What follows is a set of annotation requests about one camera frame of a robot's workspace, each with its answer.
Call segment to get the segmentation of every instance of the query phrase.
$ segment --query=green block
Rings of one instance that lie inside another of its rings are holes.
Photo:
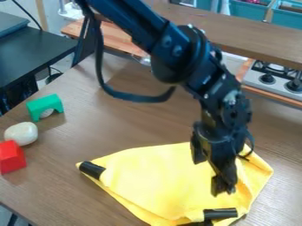
[[[34,122],[40,120],[40,115],[47,109],[54,109],[58,113],[64,112],[63,104],[57,94],[51,94],[26,103],[30,117]]]

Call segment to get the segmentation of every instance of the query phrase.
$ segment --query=floor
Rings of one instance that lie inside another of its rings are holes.
[[[37,12],[35,10],[34,1],[19,1],[21,4],[24,3],[24,6],[27,7],[27,9],[33,13],[35,17],[37,17]],[[58,1],[44,1],[46,14],[48,17],[48,23],[49,23],[49,30],[52,33],[60,34],[60,29],[62,26],[66,25],[68,21],[66,21],[63,18],[60,18],[57,15],[58,10]],[[24,16],[22,12],[19,11],[18,8],[16,8],[14,5],[11,4],[11,2],[7,1],[4,3],[0,3],[0,11],[7,11],[11,14],[15,14],[18,16]],[[69,55],[63,60],[57,62],[56,64],[52,65],[52,67],[58,69],[61,72],[66,72],[72,64],[72,57],[73,55]],[[224,56],[224,63],[227,65],[229,70],[236,74],[236,72],[239,70],[240,65],[243,63],[244,58],[241,56],[234,56],[231,54],[225,54]],[[40,73],[39,77],[43,78],[47,75],[47,71],[44,71]],[[45,86],[45,79],[42,79],[38,81],[38,87],[42,88]],[[4,207],[0,206],[0,226],[6,226],[8,221],[10,220],[11,212],[7,210]],[[19,218],[16,226],[27,226],[27,222],[23,220],[22,218]]]

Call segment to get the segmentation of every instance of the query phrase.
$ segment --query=robotic arm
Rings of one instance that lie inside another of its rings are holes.
[[[208,160],[213,167],[216,173],[212,179],[213,195],[235,192],[238,181],[235,159],[246,139],[253,142],[246,126],[252,111],[239,82],[222,64],[221,51],[198,28],[176,26],[140,0],[77,0],[77,3],[92,21],[95,18],[91,8],[120,26],[151,56],[153,74],[161,82],[183,87],[200,102],[201,121],[194,124],[191,139],[193,161],[198,164]],[[102,34],[99,24],[95,24],[96,55],[100,55]],[[96,61],[98,75],[102,74],[101,64]],[[98,77],[104,90],[115,95]],[[161,101],[167,100],[173,91],[162,95]],[[131,94],[123,99],[131,100]]]

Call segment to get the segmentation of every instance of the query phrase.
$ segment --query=yellow towel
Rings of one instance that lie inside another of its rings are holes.
[[[246,154],[245,146],[241,154]],[[203,222],[203,210],[235,207],[238,218],[248,213],[273,170],[257,154],[236,160],[236,192],[211,194],[215,175],[208,162],[193,164],[190,143],[138,147],[91,161],[106,170],[100,181],[88,176],[142,221],[154,226]],[[213,221],[229,225],[230,218]]]

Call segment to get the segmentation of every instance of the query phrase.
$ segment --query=red block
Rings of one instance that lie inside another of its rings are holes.
[[[0,174],[24,167],[26,167],[26,159],[21,147],[13,140],[0,143]]]

